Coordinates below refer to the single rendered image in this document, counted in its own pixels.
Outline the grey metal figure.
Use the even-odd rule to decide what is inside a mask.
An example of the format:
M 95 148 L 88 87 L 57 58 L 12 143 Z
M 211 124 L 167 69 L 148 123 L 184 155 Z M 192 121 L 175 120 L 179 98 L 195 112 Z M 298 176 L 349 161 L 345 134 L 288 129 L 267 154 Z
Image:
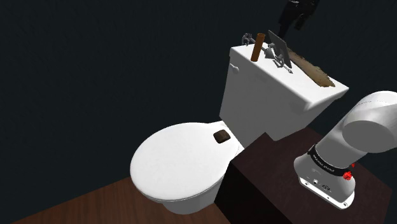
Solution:
M 250 43 L 255 44 L 256 40 L 253 39 L 252 34 L 245 33 L 242 37 L 242 45 L 248 46 Z M 277 67 L 283 67 L 288 73 L 293 74 L 292 69 L 285 64 L 283 54 L 280 53 L 279 56 L 275 54 L 275 45 L 273 43 L 268 48 L 261 47 L 261 50 L 264 52 L 266 59 L 272 59 Z

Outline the dark grey flat tablet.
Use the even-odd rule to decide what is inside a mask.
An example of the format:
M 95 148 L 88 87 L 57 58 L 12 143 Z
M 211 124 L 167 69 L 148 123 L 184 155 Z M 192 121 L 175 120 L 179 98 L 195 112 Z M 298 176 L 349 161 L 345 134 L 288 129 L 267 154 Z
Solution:
M 292 68 L 291 60 L 288 55 L 288 49 L 286 42 L 281 39 L 279 36 L 274 34 L 271 30 L 268 30 L 268 34 L 270 36 L 271 43 L 274 45 L 275 54 L 284 60 L 284 64 L 288 66 L 290 69 Z

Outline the white toilet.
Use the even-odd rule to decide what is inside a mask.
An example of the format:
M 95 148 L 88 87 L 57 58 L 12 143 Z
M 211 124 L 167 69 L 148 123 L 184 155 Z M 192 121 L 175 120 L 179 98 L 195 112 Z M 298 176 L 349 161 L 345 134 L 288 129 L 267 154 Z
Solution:
M 171 125 L 148 137 L 130 163 L 135 187 L 176 214 L 192 214 L 212 204 L 229 163 L 261 135 L 278 141 L 306 128 L 348 90 L 316 85 L 291 61 L 293 74 L 253 46 L 230 49 L 219 121 Z M 213 134 L 225 129 L 230 139 L 218 144 Z

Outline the long rough brown stick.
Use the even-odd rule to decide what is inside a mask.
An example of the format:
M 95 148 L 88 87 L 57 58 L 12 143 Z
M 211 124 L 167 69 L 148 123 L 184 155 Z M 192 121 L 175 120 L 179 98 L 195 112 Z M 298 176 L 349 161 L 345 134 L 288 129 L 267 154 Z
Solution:
M 314 66 L 304 57 L 287 48 L 290 60 L 296 64 L 316 85 L 320 87 L 335 87 L 330 77 L 318 66 Z

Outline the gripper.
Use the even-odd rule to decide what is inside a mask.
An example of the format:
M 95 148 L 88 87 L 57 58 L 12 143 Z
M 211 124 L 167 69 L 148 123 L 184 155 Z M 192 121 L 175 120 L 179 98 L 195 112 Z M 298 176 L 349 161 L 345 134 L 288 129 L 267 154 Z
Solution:
M 284 39 L 293 17 L 298 17 L 294 28 L 301 30 L 307 19 L 315 12 L 320 0 L 288 0 L 279 19 L 278 36 Z

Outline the dark brown robot stand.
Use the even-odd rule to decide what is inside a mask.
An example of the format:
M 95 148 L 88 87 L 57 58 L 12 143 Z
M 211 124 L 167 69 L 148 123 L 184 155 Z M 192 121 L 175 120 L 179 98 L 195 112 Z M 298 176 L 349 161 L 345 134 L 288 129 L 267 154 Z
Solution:
M 321 135 L 310 128 L 273 141 L 263 134 L 229 164 L 215 203 L 231 224 L 392 224 L 392 189 L 356 164 L 356 196 L 339 210 L 305 189 L 293 168 Z

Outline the small dark brown block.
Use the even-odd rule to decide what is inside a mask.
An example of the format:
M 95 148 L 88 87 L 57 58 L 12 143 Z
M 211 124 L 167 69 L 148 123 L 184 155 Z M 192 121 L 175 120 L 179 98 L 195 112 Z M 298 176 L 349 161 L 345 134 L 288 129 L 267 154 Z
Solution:
M 230 134 L 225 129 L 215 132 L 213 137 L 218 144 L 224 143 L 231 138 Z

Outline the brown cylinder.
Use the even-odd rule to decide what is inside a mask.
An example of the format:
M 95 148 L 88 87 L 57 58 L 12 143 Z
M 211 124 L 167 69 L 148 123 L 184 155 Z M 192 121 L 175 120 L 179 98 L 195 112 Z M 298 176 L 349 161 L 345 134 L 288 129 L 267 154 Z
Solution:
M 258 61 L 264 40 L 265 40 L 264 33 L 258 33 L 256 39 L 251 38 L 251 41 L 254 43 L 253 52 L 251 54 L 252 62 Z

